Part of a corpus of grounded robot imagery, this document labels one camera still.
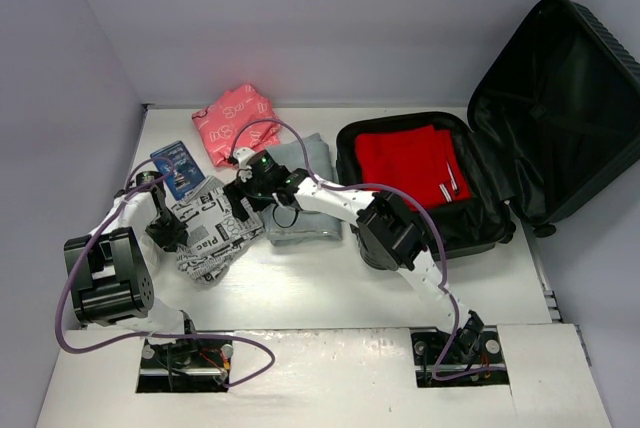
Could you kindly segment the black white newspaper-print garment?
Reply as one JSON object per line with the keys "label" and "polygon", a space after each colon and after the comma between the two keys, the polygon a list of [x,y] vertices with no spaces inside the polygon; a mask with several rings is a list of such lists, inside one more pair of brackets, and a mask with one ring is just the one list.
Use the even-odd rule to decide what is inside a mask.
{"label": "black white newspaper-print garment", "polygon": [[259,215],[246,201],[241,205],[249,214],[245,221],[233,216],[222,181],[208,176],[171,207],[187,225],[187,241],[176,252],[179,272],[196,284],[216,284],[249,245],[264,234]]}

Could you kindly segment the grey garment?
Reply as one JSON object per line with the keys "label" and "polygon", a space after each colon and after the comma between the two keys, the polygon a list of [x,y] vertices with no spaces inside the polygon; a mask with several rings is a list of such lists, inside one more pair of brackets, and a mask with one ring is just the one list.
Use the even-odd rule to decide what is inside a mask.
{"label": "grey garment", "polygon": [[[312,171],[319,177],[335,180],[330,149],[319,133],[303,139]],[[269,146],[269,154],[289,171],[305,168],[302,149],[298,142]],[[296,214],[289,208],[270,205],[261,212],[266,238],[273,246],[287,246],[307,241],[341,241],[341,222],[329,215],[316,212]]]}

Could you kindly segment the pink patterned garment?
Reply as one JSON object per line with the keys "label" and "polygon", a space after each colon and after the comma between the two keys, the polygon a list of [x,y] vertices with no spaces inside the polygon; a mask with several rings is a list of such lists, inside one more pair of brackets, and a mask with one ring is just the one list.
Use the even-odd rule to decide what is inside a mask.
{"label": "pink patterned garment", "polygon": [[[202,140],[210,161],[217,168],[229,167],[232,142],[247,123],[264,118],[276,119],[271,101],[251,84],[226,91],[215,103],[191,115],[192,122]],[[280,144],[281,126],[262,122],[246,128],[235,147],[248,147],[261,151]]]}

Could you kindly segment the red garment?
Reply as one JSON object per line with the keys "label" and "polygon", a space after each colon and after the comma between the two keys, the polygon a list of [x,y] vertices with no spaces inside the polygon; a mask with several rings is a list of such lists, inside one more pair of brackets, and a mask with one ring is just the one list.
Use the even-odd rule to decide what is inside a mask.
{"label": "red garment", "polygon": [[428,125],[363,133],[355,138],[355,154],[364,183],[397,188],[425,209],[472,198],[449,130]]}

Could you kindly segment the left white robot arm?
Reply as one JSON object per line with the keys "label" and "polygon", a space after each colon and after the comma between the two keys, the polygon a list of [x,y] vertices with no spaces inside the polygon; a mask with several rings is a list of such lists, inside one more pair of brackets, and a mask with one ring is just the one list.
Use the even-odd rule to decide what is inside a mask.
{"label": "left white robot arm", "polygon": [[172,334],[164,356],[177,367],[191,366],[200,354],[200,343],[191,336],[194,323],[186,312],[155,296],[150,274],[161,251],[175,253],[187,238],[187,224],[166,205],[161,173],[137,174],[116,194],[97,228],[64,244],[76,319],[146,336]]}

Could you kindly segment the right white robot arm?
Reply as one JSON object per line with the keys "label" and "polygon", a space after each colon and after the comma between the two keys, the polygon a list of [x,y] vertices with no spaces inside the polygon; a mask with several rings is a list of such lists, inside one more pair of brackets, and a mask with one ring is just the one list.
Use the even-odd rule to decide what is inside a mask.
{"label": "right white robot arm", "polygon": [[237,174],[224,193],[236,219],[246,221],[251,209],[274,206],[317,212],[351,225],[363,259],[377,268],[398,271],[434,312],[449,357],[464,360],[477,350],[483,323],[451,293],[446,263],[435,262],[425,223],[402,195],[388,188],[343,187],[304,168],[291,171],[265,150],[238,148],[230,163]]}

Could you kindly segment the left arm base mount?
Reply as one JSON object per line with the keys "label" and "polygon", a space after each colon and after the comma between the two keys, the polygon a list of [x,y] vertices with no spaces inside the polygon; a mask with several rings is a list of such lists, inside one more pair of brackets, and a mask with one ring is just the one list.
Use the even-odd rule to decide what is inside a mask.
{"label": "left arm base mount", "polygon": [[222,340],[177,340],[166,343],[144,341],[136,392],[222,393],[227,392],[234,354],[233,342]]}

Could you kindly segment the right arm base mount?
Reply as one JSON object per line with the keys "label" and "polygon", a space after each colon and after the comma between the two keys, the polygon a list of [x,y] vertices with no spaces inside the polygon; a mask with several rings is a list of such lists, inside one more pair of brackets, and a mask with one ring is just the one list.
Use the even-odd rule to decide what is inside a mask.
{"label": "right arm base mount", "polygon": [[469,355],[463,355],[455,346],[447,352],[437,369],[439,377],[456,375],[443,381],[433,378],[433,370],[448,339],[435,329],[410,332],[415,380],[418,388],[453,388],[508,386],[509,374],[496,326],[485,328]]}

